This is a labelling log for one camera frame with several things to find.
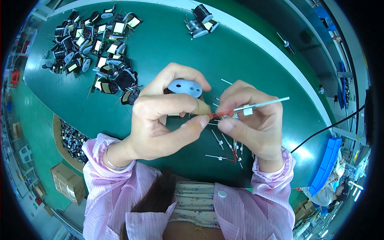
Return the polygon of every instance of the silver bracelet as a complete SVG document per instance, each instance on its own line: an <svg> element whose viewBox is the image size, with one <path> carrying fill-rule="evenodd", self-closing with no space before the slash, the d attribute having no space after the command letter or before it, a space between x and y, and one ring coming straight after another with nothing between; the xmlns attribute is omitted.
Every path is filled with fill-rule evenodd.
<svg viewBox="0 0 384 240"><path fill-rule="evenodd" d="M128 164L127 166L125 166L125 167L116 167L115 165L113 165L113 164L109 161L108 156L107 156L108 149L109 149L112 145L114 145L115 143L117 143L117 142L121 142L121 141L116 141L116 142L113 142L113 143L111 143L110 145L108 145L107 149L105 150L105 159L107 160L107 163L112 167L112 169L114 169L114 170L123 170L123 169L127 168L127 167L129 166L129 164Z"/></svg>

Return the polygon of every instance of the green work table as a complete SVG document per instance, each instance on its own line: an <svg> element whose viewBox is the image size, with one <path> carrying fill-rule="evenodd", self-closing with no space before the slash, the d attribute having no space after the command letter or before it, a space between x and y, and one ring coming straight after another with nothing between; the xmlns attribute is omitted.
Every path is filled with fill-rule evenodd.
<svg viewBox="0 0 384 240"><path fill-rule="evenodd" d="M84 16L89 17L93 11L101 12L112 4L105 2L76 9L80 14L89 11ZM280 98L289 96L291 99L283 102L283 146L289 150L326 127L316 106L291 74L267 52L237 32L220 25L213 33L191 40L184 24L185 15L172 7L118 2L116 11L120 9L121 13L134 12L143 19L143 23L126 41L126 56L131 59L133 70L138 72L139 84L147 85L168 63L176 62L204 74L212 91L203 96L213 111L216 107L212 103L218 103L215 98L219 98L229 87L221 78L229 82L242 79L270 95ZM192 13L183 12L189 19L193 18ZM105 133L122 139L130 134L132 113L132 106L120 103L122 92L109 95L96 91L87 97L96 72L89 70L76 78L73 74L56 75L41 68L46 61L41 58L43 50L49 50L53 45L49 38L52 39L55 27L69 15L70 11L57 14L42 25L30 50L24 81L48 108L87 136L94 138L98 133ZM96 57L91 56L91 59L93 67ZM167 127L175 130L185 121L168 119ZM153 161L140 161L159 169L171 167L174 173L198 181L249 187L253 161L247 149L244 151L244 169L233 161L204 156L226 156L211 129L222 139L217 127L208 125L199 140L179 152ZM310 185L330 137L329 131L323 132L294 153L296 167L292 187Z"/></svg>

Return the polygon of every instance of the black cable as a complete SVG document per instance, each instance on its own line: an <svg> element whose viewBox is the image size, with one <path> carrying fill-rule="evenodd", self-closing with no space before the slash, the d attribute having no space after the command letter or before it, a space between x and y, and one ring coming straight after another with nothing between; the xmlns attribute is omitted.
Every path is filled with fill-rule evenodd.
<svg viewBox="0 0 384 240"><path fill-rule="evenodd" d="M299 146L297 146L295 149L293 149L293 150L291 151L291 153L293 153L294 151L296 151L299 147L301 147L304 143L306 143L308 140L310 140L311 138L313 138L313 137L316 136L317 134L319 134L319 133L321 133L321 132L324 132L325 130L328 130L328 129L330 129L331 127L334 127L334 126L336 126L336 125L338 125L338 124L344 122L345 120L348 120L348 119L350 119L351 117L355 116L356 114L358 114L359 112L361 112L361 110L363 110L364 107L365 107L365 104L364 104L359 110L357 110L355 113L349 115L348 117L344 118L343 120L340 120L340 121L338 121L337 123L334 123L334 124L332 124L331 126L326 127L326 128L324 128L324 129L322 129L322 130L320 130L320 131L318 131L318 132L312 134L312 135L311 135L309 138L307 138L304 142L300 143Z"/></svg>

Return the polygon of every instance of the left hand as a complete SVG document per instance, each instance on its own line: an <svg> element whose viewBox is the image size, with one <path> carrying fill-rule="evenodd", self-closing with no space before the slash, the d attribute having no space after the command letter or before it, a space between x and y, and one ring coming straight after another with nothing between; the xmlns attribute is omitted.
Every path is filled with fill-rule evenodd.
<svg viewBox="0 0 384 240"><path fill-rule="evenodd" d="M115 147L119 151L126 151L122 155L129 159L122 161L117 157L111 160L114 156L111 146L108 159L112 164L125 166L134 159L153 160L169 156L200 137L201 131L209 122L207 115L196 116L173 132L165 127L168 114L180 113L184 116L198 107L197 100L188 94L164 94L168 85L177 78L196 81L203 91L211 90L201 72L170 63L141 91L132 109L131 134Z"/></svg>

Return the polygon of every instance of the sleeve cuff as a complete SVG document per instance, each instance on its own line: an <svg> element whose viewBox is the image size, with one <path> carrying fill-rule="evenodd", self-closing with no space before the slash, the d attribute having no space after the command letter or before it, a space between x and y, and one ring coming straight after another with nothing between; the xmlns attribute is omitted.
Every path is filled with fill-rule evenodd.
<svg viewBox="0 0 384 240"><path fill-rule="evenodd" d="M292 157L291 153L284 147L281 147L281 156L283 157L284 164L276 172L262 172L259 168L257 157L255 156L255 162L252 170L257 178L259 178L259 181L276 182L288 177L290 174L293 174L293 167L296 163L295 158Z"/></svg>

